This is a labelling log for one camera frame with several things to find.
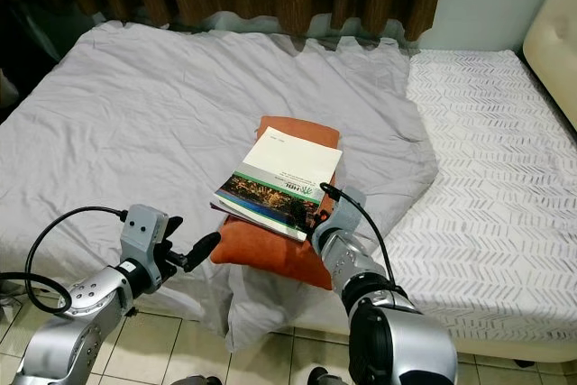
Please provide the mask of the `orange pillow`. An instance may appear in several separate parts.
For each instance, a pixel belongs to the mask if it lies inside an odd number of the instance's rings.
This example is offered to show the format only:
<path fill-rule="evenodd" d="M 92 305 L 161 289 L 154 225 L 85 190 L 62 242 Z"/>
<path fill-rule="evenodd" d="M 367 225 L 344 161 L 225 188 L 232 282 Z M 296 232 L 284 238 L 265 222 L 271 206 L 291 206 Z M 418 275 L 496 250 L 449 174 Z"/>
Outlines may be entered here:
<path fill-rule="evenodd" d="M 339 131 L 330 126 L 292 117 L 261 117 L 257 136 L 262 136 L 268 128 L 330 149 L 337 149 L 341 141 Z M 219 233 L 220 242 L 210 254 L 210 261 L 214 264 L 255 267 L 322 290 L 333 289 L 333 278 L 309 241 L 293 241 L 234 216 L 225 219 Z"/>

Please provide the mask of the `white magazine with photo cover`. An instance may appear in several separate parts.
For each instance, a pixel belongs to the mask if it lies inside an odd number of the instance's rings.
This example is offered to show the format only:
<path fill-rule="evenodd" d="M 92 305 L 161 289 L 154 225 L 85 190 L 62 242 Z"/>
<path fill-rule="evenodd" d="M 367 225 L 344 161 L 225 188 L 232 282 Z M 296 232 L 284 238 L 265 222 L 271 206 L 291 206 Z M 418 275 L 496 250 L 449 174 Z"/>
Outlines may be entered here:
<path fill-rule="evenodd" d="M 210 206 L 304 242 L 343 152 L 267 128 Z"/>

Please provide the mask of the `grey crumpled blanket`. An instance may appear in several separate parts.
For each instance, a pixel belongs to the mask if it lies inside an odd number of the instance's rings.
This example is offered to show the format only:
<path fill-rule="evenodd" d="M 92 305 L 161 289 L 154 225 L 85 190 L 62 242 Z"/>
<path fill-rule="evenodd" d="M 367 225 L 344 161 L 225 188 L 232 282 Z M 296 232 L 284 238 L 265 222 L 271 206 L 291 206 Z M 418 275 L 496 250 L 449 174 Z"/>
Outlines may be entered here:
<path fill-rule="evenodd" d="M 108 22 L 84 33 L 0 126 L 0 269 L 82 280 L 120 256 L 112 209 L 144 204 L 184 224 L 186 252 L 224 221 L 210 206 L 252 148 L 264 116 L 341 134 L 339 188 L 358 188 L 384 234 L 437 175 L 407 97 L 409 58 L 278 34 L 174 33 Z"/>

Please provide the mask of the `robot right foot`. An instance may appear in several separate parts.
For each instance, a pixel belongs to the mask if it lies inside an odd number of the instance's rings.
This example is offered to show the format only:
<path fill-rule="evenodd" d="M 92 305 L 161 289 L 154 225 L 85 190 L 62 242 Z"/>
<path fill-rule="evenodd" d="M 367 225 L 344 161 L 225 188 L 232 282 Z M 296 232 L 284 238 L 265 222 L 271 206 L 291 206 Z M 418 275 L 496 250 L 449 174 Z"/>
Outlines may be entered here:
<path fill-rule="evenodd" d="M 308 376 L 307 385 L 329 385 L 333 376 L 326 368 L 315 367 Z"/>

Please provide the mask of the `white patterned bed sheet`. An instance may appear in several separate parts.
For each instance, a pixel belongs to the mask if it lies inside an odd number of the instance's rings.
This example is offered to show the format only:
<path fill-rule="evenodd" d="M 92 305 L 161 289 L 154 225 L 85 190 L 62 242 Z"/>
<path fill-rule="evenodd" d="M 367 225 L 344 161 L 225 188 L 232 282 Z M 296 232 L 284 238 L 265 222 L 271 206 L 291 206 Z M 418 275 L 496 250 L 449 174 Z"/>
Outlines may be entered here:
<path fill-rule="evenodd" d="M 454 335 L 577 343 L 577 141 L 512 51 L 425 50 L 407 88 L 437 161 L 391 230 L 400 285 Z"/>

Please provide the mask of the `cream tufted headboard wooden trim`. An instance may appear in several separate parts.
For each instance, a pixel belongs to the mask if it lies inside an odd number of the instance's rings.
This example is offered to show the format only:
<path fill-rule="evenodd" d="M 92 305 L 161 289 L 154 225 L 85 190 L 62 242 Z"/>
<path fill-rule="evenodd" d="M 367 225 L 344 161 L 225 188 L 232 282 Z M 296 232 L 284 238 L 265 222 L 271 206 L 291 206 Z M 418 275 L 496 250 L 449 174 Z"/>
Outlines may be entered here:
<path fill-rule="evenodd" d="M 545 0 L 523 52 L 566 121 L 577 129 L 577 0 Z"/>

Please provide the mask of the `cream bed frame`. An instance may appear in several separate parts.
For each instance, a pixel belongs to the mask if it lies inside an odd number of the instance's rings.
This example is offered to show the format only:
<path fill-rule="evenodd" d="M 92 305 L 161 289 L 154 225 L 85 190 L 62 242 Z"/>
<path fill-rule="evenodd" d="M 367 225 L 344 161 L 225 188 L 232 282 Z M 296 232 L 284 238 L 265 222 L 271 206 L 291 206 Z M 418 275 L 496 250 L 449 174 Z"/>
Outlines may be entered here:
<path fill-rule="evenodd" d="M 338 324 L 343 318 L 338 307 L 331 309 L 310 309 L 296 322 L 285 327 L 284 333 L 304 338 L 314 338 L 328 343 L 346 344 L 349 330 Z M 565 363 L 577 361 L 577 343 L 563 341 L 487 341 L 470 338 L 454 338 L 459 353 L 474 353 L 496 357 L 496 359 L 516 359 L 531 362 Z"/>

